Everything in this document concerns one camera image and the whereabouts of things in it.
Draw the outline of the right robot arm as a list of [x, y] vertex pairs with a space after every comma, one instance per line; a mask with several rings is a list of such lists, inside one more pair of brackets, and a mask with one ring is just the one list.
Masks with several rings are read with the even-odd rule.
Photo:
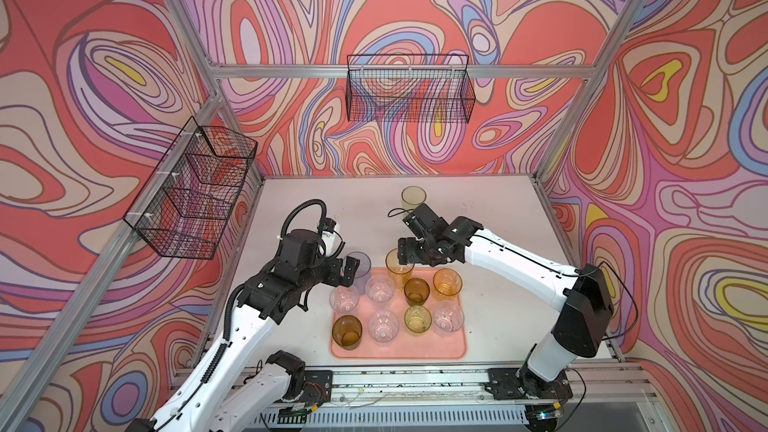
[[593, 358], [612, 337], [614, 304], [605, 271], [593, 264], [574, 267], [543, 258], [501, 238], [465, 216], [448, 222], [427, 204], [393, 208], [411, 235], [400, 238], [401, 265], [447, 265], [455, 262], [488, 270], [526, 289], [558, 313], [518, 372], [521, 381], [548, 385], [578, 358]]

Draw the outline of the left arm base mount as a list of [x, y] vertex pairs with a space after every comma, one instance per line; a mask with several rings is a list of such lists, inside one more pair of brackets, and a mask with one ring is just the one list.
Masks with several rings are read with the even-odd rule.
[[310, 369], [304, 374], [301, 393], [294, 398], [281, 399], [271, 408], [312, 409], [329, 402], [332, 397], [333, 371], [330, 369]]

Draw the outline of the clear faceted cup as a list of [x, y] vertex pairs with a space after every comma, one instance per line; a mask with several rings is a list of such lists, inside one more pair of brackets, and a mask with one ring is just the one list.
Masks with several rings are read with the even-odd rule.
[[389, 310], [379, 310], [368, 321], [368, 334], [379, 345], [389, 344], [399, 333], [398, 317]]
[[396, 292], [393, 280], [387, 274], [372, 276], [366, 284], [366, 297], [377, 307], [386, 307]]

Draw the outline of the tall amber yellow cup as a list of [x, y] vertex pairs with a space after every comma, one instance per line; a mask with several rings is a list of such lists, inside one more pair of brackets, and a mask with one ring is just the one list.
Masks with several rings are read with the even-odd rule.
[[385, 258], [385, 265], [389, 278], [393, 281], [397, 290], [402, 290], [408, 280], [412, 277], [414, 269], [413, 264], [400, 264], [398, 250], [392, 249]]

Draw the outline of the short bright green cup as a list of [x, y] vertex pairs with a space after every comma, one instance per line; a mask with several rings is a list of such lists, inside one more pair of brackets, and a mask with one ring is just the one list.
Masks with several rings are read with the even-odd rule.
[[425, 334], [431, 328], [432, 322], [431, 312], [422, 305], [410, 306], [404, 313], [404, 324], [412, 335]]

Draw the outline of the short yellow cup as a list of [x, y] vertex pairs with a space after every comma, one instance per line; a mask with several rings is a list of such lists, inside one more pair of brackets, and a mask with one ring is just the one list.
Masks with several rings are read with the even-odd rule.
[[432, 285], [437, 300], [454, 300], [463, 288], [463, 279], [455, 270], [441, 268], [434, 273]]

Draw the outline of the brown dimpled cup front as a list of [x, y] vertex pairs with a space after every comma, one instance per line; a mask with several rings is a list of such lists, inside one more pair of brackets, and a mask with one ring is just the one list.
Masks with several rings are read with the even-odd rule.
[[363, 326], [361, 321], [353, 315], [339, 317], [332, 326], [333, 342], [345, 350], [354, 350], [361, 342]]

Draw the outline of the tall light green cup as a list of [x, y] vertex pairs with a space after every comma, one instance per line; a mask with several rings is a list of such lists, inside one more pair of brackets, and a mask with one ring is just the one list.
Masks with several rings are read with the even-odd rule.
[[427, 193], [419, 186], [410, 185], [401, 191], [401, 205], [405, 210], [414, 210], [426, 200]]

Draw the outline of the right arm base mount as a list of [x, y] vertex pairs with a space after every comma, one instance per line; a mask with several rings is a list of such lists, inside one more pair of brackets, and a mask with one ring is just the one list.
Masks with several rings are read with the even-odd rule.
[[552, 381], [545, 381], [527, 367], [491, 368], [484, 389], [495, 400], [552, 400], [565, 403], [573, 398], [565, 370], [561, 370]]

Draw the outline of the tall pale blue cup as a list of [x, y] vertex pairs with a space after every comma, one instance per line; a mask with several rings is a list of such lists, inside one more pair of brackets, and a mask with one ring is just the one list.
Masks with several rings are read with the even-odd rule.
[[347, 254], [348, 257], [355, 258], [359, 261], [358, 268], [355, 273], [355, 279], [353, 286], [360, 294], [365, 293], [367, 282], [371, 275], [372, 262], [370, 257], [361, 251], [353, 251]]

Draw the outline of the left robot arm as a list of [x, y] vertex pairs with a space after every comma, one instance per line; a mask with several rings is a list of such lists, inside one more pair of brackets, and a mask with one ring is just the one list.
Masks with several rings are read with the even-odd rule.
[[303, 396], [305, 363], [279, 350], [241, 388], [235, 386], [257, 349], [294, 309], [307, 310], [317, 285], [353, 284], [359, 260], [342, 257], [338, 224], [321, 199], [286, 217], [273, 258], [230, 293], [216, 343], [179, 389], [130, 431], [243, 431], [274, 403]]

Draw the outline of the brown dimpled cup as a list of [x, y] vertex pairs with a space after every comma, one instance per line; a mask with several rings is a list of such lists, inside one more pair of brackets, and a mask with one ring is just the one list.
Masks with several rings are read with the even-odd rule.
[[405, 283], [403, 292], [409, 306], [422, 306], [430, 296], [430, 286], [424, 279], [411, 278]]
[[361, 342], [363, 326], [361, 321], [353, 315], [339, 317], [332, 326], [333, 342], [345, 350], [354, 350]]

